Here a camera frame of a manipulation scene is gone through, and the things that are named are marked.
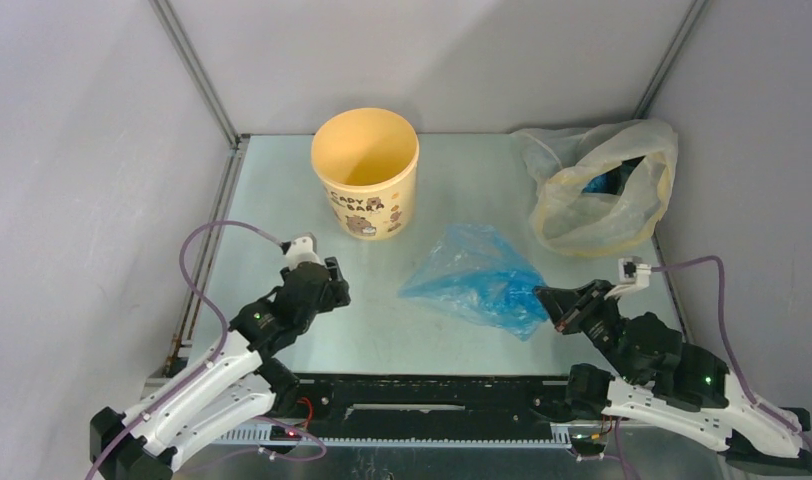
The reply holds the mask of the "blue plastic trash bag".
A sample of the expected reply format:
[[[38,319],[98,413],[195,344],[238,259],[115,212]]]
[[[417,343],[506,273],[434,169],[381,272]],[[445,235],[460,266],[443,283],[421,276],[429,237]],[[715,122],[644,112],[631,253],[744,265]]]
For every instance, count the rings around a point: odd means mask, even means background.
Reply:
[[[534,294],[544,284],[496,228],[451,224],[398,296],[527,341],[549,319]]]

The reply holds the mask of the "translucent yellowish plastic bag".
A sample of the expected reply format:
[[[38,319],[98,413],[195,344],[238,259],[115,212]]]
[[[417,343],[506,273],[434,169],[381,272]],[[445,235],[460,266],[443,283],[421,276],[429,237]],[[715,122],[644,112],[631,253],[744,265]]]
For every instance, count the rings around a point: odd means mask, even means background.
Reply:
[[[549,250],[605,256],[647,241],[666,213],[678,135],[666,122],[526,128],[511,135],[536,183],[529,224]]]

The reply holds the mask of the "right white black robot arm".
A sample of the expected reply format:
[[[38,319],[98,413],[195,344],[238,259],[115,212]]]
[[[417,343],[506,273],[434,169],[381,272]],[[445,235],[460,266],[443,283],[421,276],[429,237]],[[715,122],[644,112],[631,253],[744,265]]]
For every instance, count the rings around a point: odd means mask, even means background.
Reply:
[[[812,475],[812,453],[801,435],[810,426],[807,410],[761,407],[724,360],[685,341],[654,313],[623,316],[612,288],[594,280],[577,289],[533,290],[558,333],[584,335],[613,368],[571,367],[563,392],[570,414],[644,422],[755,475]]]

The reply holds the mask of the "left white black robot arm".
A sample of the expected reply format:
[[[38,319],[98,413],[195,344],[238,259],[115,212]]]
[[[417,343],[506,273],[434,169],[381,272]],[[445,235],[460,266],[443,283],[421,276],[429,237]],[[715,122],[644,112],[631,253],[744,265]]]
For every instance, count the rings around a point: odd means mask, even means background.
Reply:
[[[106,407],[93,416],[89,478],[169,479],[241,423],[294,411],[299,379],[275,356],[317,315],[348,305],[349,284],[334,257],[281,276],[282,285],[242,307],[195,364],[126,411]]]

